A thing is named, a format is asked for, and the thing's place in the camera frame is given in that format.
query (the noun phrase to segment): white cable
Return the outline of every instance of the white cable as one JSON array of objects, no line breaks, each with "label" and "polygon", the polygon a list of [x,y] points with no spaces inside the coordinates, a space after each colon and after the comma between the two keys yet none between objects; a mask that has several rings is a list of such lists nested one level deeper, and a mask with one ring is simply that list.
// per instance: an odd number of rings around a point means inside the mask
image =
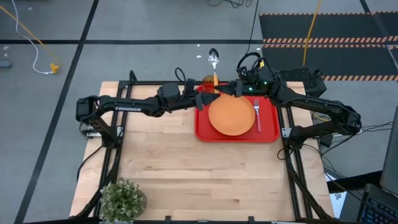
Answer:
[{"label": "white cable", "polygon": [[33,67],[33,70],[35,70],[37,73],[41,73],[41,74],[44,74],[44,75],[53,74],[53,72],[41,72],[41,71],[38,71],[38,70],[36,69],[35,66],[36,66],[36,61],[37,61],[37,59],[38,59],[38,57],[39,57],[39,50],[38,50],[38,48],[36,47],[36,45],[35,45],[29,38],[27,38],[27,37],[25,37],[24,35],[22,35],[22,34],[19,33],[19,31],[18,31],[18,21],[19,21],[19,17],[18,17],[17,6],[15,5],[14,0],[11,0],[11,2],[12,2],[12,5],[14,6],[14,9],[15,9],[15,16],[16,16],[16,18],[17,18],[17,23],[16,23],[16,25],[15,25],[15,31],[17,32],[17,34],[18,34],[20,37],[22,37],[22,38],[28,40],[28,41],[33,45],[33,47],[36,49],[36,58],[35,58],[35,60],[34,60],[34,62],[33,62],[33,66],[32,66],[32,67]]}]

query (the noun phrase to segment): silver spoon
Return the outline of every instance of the silver spoon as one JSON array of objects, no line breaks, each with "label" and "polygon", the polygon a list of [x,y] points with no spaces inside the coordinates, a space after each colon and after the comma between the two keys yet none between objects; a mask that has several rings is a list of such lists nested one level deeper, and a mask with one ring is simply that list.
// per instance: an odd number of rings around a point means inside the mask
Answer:
[{"label": "silver spoon", "polygon": [[216,72],[216,65],[220,61],[219,56],[218,56],[218,51],[216,49],[210,49],[209,51],[209,56],[208,56],[208,61],[213,65],[213,83],[214,86],[218,86],[218,77],[217,77],[217,72]]}]

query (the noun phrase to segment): wooden tabletop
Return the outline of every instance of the wooden tabletop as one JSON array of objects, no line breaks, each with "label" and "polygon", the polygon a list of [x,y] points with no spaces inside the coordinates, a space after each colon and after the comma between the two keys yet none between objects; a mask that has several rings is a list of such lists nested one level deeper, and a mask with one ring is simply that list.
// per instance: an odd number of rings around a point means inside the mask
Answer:
[{"label": "wooden tabletop", "polygon": [[[117,86],[117,82],[103,82],[99,95],[116,96]],[[302,83],[288,86],[304,93]],[[154,96],[157,89],[133,86],[131,97]],[[312,125],[309,111],[292,111],[296,125]],[[107,122],[111,117],[112,112],[103,115]],[[85,157],[100,144],[100,138],[90,140]],[[317,147],[312,139],[306,144]],[[286,166],[276,156],[281,148],[280,138],[273,143],[202,142],[194,133],[193,108],[161,118],[129,113],[119,177],[137,182],[147,195],[147,209],[139,220],[164,220],[171,215],[172,220],[245,221],[254,216],[256,221],[292,221]],[[70,215],[80,212],[98,188],[104,152],[83,166]],[[309,191],[334,217],[319,153],[304,146],[301,155]],[[298,188],[297,192],[305,217],[302,194]]]}]

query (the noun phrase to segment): fork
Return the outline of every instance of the fork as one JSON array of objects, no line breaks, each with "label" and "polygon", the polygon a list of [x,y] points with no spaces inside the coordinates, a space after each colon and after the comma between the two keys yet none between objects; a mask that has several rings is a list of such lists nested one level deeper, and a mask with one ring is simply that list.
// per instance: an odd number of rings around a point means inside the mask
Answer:
[{"label": "fork", "polygon": [[260,122],[260,114],[259,114],[259,110],[260,110],[259,99],[254,100],[254,110],[256,111],[256,115],[257,115],[257,131],[261,132],[261,122]]}]

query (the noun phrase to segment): green plant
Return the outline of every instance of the green plant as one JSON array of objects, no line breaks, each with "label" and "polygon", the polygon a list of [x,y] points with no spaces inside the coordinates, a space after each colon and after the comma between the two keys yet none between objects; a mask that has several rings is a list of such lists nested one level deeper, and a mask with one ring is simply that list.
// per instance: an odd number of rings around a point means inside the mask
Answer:
[{"label": "green plant", "polygon": [[101,190],[100,218],[107,222],[133,221],[146,208],[146,197],[138,185],[128,180],[119,180]]}]

